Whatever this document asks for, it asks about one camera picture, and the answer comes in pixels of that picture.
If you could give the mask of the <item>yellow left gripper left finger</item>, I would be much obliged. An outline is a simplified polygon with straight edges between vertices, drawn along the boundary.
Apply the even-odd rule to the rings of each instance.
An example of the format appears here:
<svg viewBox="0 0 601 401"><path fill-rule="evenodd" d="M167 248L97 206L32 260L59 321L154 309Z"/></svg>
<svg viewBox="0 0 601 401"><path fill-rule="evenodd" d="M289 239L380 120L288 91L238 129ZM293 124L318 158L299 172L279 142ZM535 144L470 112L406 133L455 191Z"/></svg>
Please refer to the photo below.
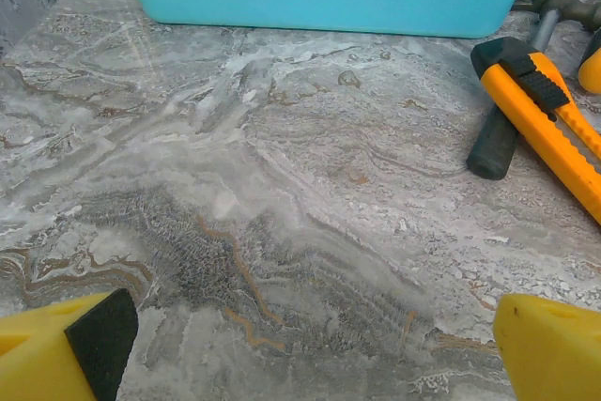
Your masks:
<svg viewBox="0 0 601 401"><path fill-rule="evenodd" d="M1 319L3 400L115 400L138 332L128 289Z"/></svg>

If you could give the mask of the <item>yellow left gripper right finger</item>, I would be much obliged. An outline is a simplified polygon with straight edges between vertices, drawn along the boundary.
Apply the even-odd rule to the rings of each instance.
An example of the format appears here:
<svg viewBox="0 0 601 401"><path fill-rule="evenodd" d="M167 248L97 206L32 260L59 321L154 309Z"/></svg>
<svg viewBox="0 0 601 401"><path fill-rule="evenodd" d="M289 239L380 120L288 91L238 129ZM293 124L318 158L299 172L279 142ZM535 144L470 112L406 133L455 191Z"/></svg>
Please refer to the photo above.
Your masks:
<svg viewBox="0 0 601 401"><path fill-rule="evenodd" d="M600 399L600 314L525 294L501 297L493 334L518 400Z"/></svg>

